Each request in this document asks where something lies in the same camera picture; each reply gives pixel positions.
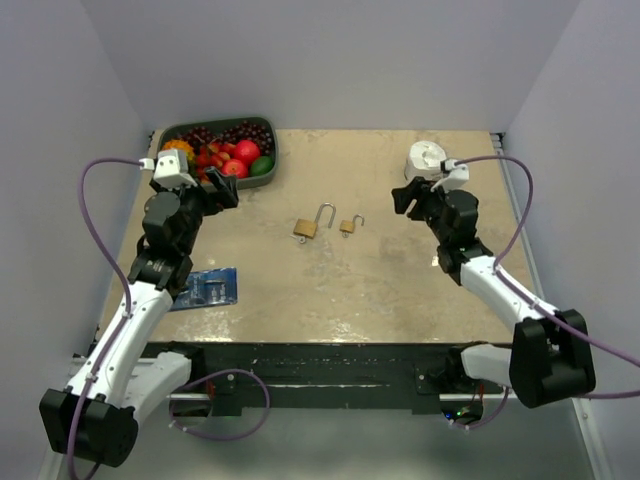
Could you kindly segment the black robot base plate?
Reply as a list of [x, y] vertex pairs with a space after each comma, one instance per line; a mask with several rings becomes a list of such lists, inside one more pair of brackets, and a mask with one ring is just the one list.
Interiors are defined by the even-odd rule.
[[447, 377], [448, 343], [150, 342], [143, 358], [184, 353], [190, 376], [204, 385], [191, 392], [198, 413], [238, 416], [246, 409], [409, 410], [437, 414], [448, 395], [468, 398], [478, 389], [499, 394], [495, 383]]

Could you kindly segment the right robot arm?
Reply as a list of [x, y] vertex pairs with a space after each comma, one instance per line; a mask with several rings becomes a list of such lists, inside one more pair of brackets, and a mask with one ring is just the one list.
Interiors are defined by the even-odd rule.
[[509, 347], [472, 342], [450, 349], [441, 379], [459, 393], [480, 380], [513, 390], [536, 408], [592, 392], [593, 356], [587, 325], [575, 310], [560, 311], [540, 300], [503, 269], [477, 235], [478, 199], [464, 190], [445, 191], [417, 177], [391, 191], [394, 210], [431, 229], [438, 263], [457, 285], [474, 294], [509, 328]]

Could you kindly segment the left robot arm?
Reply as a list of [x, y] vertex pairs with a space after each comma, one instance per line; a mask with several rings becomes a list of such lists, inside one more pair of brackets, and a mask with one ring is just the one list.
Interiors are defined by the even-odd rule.
[[205, 217], [238, 204], [237, 179], [215, 169], [210, 185], [182, 177], [168, 189], [158, 180], [145, 204], [143, 234], [125, 279], [114, 318], [91, 354], [61, 390], [47, 390], [39, 405], [53, 451], [69, 462], [120, 466], [131, 453], [143, 422], [173, 390], [200, 390], [207, 368], [189, 351], [160, 354], [134, 370], [159, 321], [183, 290], [190, 258]]

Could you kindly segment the small brass padlock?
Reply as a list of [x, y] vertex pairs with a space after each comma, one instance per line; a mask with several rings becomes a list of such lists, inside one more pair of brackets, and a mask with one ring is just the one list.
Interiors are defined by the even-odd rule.
[[360, 222], [360, 225], [363, 226], [365, 223], [364, 217], [360, 214], [356, 214], [351, 220], [342, 220], [339, 226], [339, 231], [341, 234], [342, 232], [348, 232], [350, 236], [355, 232], [357, 222]]

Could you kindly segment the large brass padlock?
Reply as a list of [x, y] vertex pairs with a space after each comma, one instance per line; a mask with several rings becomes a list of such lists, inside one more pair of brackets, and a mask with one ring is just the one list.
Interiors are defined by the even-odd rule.
[[319, 206], [313, 220], [298, 219], [296, 221], [292, 235], [304, 236], [307, 239], [313, 239], [317, 233], [320, 218], [326, 210], [330, 212], [327, 227], [331, 228], [336, 215], [336, 207], [330, 202], [324, 202]]

